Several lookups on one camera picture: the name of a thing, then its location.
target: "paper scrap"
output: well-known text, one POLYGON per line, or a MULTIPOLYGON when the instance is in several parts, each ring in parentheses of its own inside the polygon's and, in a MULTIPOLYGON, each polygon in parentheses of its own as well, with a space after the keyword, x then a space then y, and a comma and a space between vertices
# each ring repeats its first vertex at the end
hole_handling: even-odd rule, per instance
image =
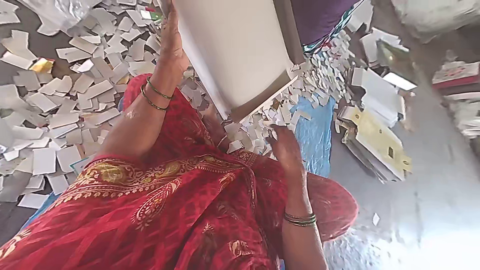
POLYGON ((70 146, 57 151, 57 159, 63 172, 72 172, 70 165, 82 160, 77 146, 70 146))
POLYGON ((68 63, 92 57, 91 54, 74 47, 55 50, 57 51, 58 57, 66 59, 68 63))
POLYGON ((0 60, 23 69, 28 69, 33 64, 31 60, 14 55, 9 51, 5 52, 0 60))
POLYGON ((140 13, 136 10, 127 10, 127 14, 135 22, 138 27, 146 26, 145 21, 142 19, 140 13))
POLYGON ((108 80, 105 80, 99 84, 96 84, 88 88, 88 90, 84 94, 85 95, 84 97, 85 99, 91 99, 112 88, 113 88, 113 85, 108 80))
POLYGON ((227 154, 230 154, 231 152, 237 151, 238 149, 240 149, 242 147, 243 147, 243 145, 241 144, 241 141, 233 141, 228 146, 227 154))
POLYGON ((36 140, 43 135, 43 130, 39 128, 28 128, 21 126, 12 127, 13 136, 22 140, 36 140))
POLYGON ((65 178, 65 175, 58 175, 58 176, 53 176, 53 177, 48 177, 48 182, 50 183, 50 186, 53 189, 53 194, 58 195, 69 187, 67 179, 65 178))
POLYGON ((125 16, 120 21, 118 29, 124 32, 128 32, 132 28, 132 25, 133 25, 133 21, 129 17, 125 16))
POLYGON ((95 114, 89 117, 86 121, 93 125, 100 125, 101 123, 112 119, 113 117, 120 115, 117 108, 111 108, 106 112, 95 114))
POLYGON ((50 99, 42 93, 35 93, 28 97, 28 100, 39 107, 43 112, 47 112, 57 107, 50 99))
POLYGON ((50 129, 78 122, 78 113, 57 113, 50 119, 50 129))
POLYGON ((40 148, 33 150, 33 175, 54 173, 56 153, 53 148, 40 148))
POLYGON ((379 221, 380 221, 380 217, 378 216, 377 213, 375 213, 375 214, 373 215, 372 222, 373 222, 373 224, 374 224, 375 226, 377 226, 377 224, 378 224, 379 221))
POLYGON ((92 44, 88 41, 86 41, 85 39, 81 38, 81 37, 74 37, 72 38, 68 44, 74 46, 74 47, 77 47, 83 51, 86 51, 90 54, 92 54, 95 49, 97 48, 97 45, 95 44, 92 44))
POLYGON ((48 195, 29 193, 25 194, 17 206, 39 209, 48 199, 48 195))

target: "white paper scrap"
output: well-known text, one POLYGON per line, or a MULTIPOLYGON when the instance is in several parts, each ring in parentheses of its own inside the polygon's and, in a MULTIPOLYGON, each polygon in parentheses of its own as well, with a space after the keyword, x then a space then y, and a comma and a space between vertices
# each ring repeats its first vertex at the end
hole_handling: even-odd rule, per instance
POLYGON ((380 221, 380 217, 378 216, 377 213, 375 213, 375 214, 373 215, 372 222, 373 222, 373 224, 374 224, 375 226, 377 226, 377 224, 378 224, 379 221, 380 221))
POLYGON ((68 93, 70 92, 71 88, 72 88, 72 78, 70 76, 65 75, 62 78, 59 87, 55 91, 60 93, 68 93))
POLYGON ((56 152, 53 148, 33 150, 33 175, 54 173, 56 171, 56 152))
POLYGON ((68 44, 72 45, 72 46, 75 46, 81 50, 84 50, 90 54, 92 54, 95 49, 97 48, 97 45, 95 44, 92 44, 88 41, 86 41, 85 39, 81 38, 81 37, 74 37, 72 38, 68 44))
POLYGON ((43 130, 39 128, 14 126, 12 131, 15 138, 22 140, 37 140, 43 135, 43 130))
POLYGON ((120 36, 121 36, 121 38, 125 39, 126 41, 131 42, 136 37, 138 37, 140 34, 141 34, 141 32, 138 29, 132 28, 132 29, 130 29, 129 32, 123 33, 120 36))
POLYGON ((29 193, 25 194, 17 206, 39 209, 48 199, 48 195, 29 193))
POLYGON ((9 52, 16 56, 30 61, 37 59, 35 54, 28 49, 28 32, 12 30, 12 37, 2 39, 1 43, 9 52))
POLYGON ((3 157, 6 161, 11 161, 19 157, 20 152, 19 150, 12 150, 10 152, 3 153, 3 157))
POLYGON ((32 176, 30 177, 30 181, 28 181, 28 184, 27 186, 25 187, 25 189, 27 188, 40 188, 43 184, 43 175, 35 175, 35 176, 32 176))
POLYGON ((104 49, 104 52, 106 54, 111 54, 111 53, 122 53, 124 51, 127 51, 127 47, 125 47, 124 45, 122 45, 121 43, 115 43, 113 45, 110 45, 110 47, 104 49))
POLYGON ((35 93, 28 97, 28 100, 39 107, 43 112, 47 112, 57 107, 50 99, 42 93, 35 93))
POLYGON ((140 13, 136 10, 127 10, 127 14, 130 18, 135 22, 135 24, 139 27, 146 26, 145 21, 142 19, 140 13))
POLYGON ((80 75, 73 85, 73 93, 85 93, 85 91, 92 85, 94 79, 86 74, 80 75))
POLYGON ((117 110, 117 108, 111 108, 108 111, 89 117, 87 121, 94 125, 100 125, 101 123, 108 121, 117 115, 120 115, 120 112, 117 110))
POLYGON ((120 21, 118 29, 124 32, 128 32, 132 28, 132 25, 133 25, 133 21, 129 17, 125 16, 120 21))
POLYGON ((133 60, 141 61, 144 59, 145 43, 146 41, 141 38, 133 42, 133 45, 128 50, 133 60))
POLYGON ((44 147, 47 147, 49 141, 50 141, 49 137, 43 137, 39 140, 30 141, 32 142, 32 144, 27 146, 27 148, 44 148, 44 147))
POLYGON ((119 80, 121 80, 125 75, 128 74, 128 65, 125 63, 119 63, 114 69, 113 73, 115 74, 113 77, 111 77, 111 81, 116 84, 119 80))
POLYGON ((58 128, 54 128, 49 131, 48 136, 52 139, 56 139, 58 137, 61 137, 62 135, 67 134, 68 132, 78 128, 78 125, 76 123, 69 124, 66 126, 61 126, 58 128))
POLYGON ((110 66, 107 64, 107 62, 105 62, 103 58, 92 58, 91 61, 104 78, 110 78, 115 75, 110 66))
POLYGON ((85 92, 85 99, 91 99, 94 98, 98 95, 100 95, 103 92, 106 92, 110 89, 113 88, 113 85, 108 81, 105 80, 99 84, 96 84, 92 87, 90 87, 86 92, 85 92))
POLYGON ((24 159, 16 168, 16 171, 32 173, 33 171, 33 154, 24 159))
POLYGON ((46 85, 43 85, 38 90, 38 92, 51 96, 59 88, 61 83, 62 83, 62 80, 60 80, 59 78, 53 78, 53 80, 51 80, 49 83, 47 83, 46 85))
POLYGON ((78 122, 78 113, 57 113, 50 119, 50 129, 78 122))
POLYGON ((69 187, 67 179, 65 178, 65 175, 59 175, 59 176, 53 176, 53 177, 48 177, 48 182, 50 183, 50 186, 52 186, 53 189, 53 194, 58 195, 69 187))
POLYGON ((233 141, 228 146, 227 154, 230 154, 231 152, 237 151, 238 149, 240 149, 242 147, 243 147, 243 145, 241 144, 241 141, 233 141))
POLYGON ((38 90, 41 85, 33 70, 22 70, 18 72, 19 80, 28 91, 38 90))
POLYGON ((77 146, 70 146, 57 151, 57 159, 63 172, 72 172, 70 165, 82 160, 77 146))
POLYGON ((86 40, 86 41, 88 41, 92 44, 96 44, 96 45, 100 44, 100 42, 101 42, 100 36, 83 36, 83 37, 80 37, 80 38, 82 38, 82 39, 84 39, 84 40, 86 40))
POLYGON ((68 63, 92 57, 91 54, 74 47, 55 50, 57 51, 59 58, 66 59, 68 63))
POLYGON ((0 60, 23 69, 29 69, 33 63, 31 60, 16 56, 9 51, 5 52, 0 60))

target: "red cloth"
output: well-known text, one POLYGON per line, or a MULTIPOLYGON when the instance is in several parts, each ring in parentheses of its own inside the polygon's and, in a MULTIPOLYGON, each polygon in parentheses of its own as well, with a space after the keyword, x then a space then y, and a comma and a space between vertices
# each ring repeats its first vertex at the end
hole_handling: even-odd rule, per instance
MULTIPOLYGON (((145 75, 131 80, 126 107, 144 82, 145 75)), ((0 248, 0 269, 275 269, 283 181, 274 160, 221 153, 176 89, 144 160, 97 157, 0 248)), ((355 219, 355 200, 336 182, 309 175, 309 193, 322 241, 355 219)))

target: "floor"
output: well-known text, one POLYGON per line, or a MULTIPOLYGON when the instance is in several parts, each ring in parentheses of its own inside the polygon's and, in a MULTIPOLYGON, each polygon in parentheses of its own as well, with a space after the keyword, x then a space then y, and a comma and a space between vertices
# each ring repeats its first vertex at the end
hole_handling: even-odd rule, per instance
MULTIPOLYGON (((472 46, 476 44, 473 33, 478 31, 465 27, 422 45, 398 22, 389 1, 377 2, 372 25, 401 36, 418 68, 419 87, 413 103, 415 131, 394 127, 413 159, 413 174, 402 183, 380 183, 341 144, 340 135, 333 133, 330 178, 354 195, 360 213, 346 235, 325 244, 327 260, 335 270, 477 269, 473 259, 480 246, 479 161, 455 130, 428 82, 447 49, 454 49, 461 60, 478 59, 472 46), (380 216, 377 226, 372 223, 374 213, 380 216)), ((54 47, 47 44, 68 46, 65 35, 52 39, 36 33, 39 21, 29 9, 21 8, 17 14, 23 24, 2 26, 0 38, 10 29, 28 31, 32 33, 32 52, 47 58, 56 57, 54 47)), ((54 72, 62 73, 66 62, 56 65, 54 72)), ((2 62, 0 70, 0 84, 11 83, 16 70, 2 62)), ((33 212, 0 203, 0 244, 10 239, 33 212)))

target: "finger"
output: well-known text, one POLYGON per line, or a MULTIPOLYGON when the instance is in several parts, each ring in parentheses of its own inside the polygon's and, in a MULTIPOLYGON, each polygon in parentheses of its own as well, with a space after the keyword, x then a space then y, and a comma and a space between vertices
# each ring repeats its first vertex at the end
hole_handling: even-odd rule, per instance
POLYGON ((283 134, 289 130, 286 126, 279 126, 276 124, 271 124, 270 127, 275 130, 277 137, 283 136, 283 134))
POLYGON ((272 137, 265 137, 265 140, 267 141, 268 144, 270 144, 272 146, 272 148, 274 148, 274 146, 276 145, 277 143, 277 140, 275 140, 274 138, 272 137))
POLYGON ((178 28, 179 24, 179 17, 175 6, 171 3, 170 4, 170 12, 168 13, 168 20, 167 25, 171 27, 171 29, 178 28))

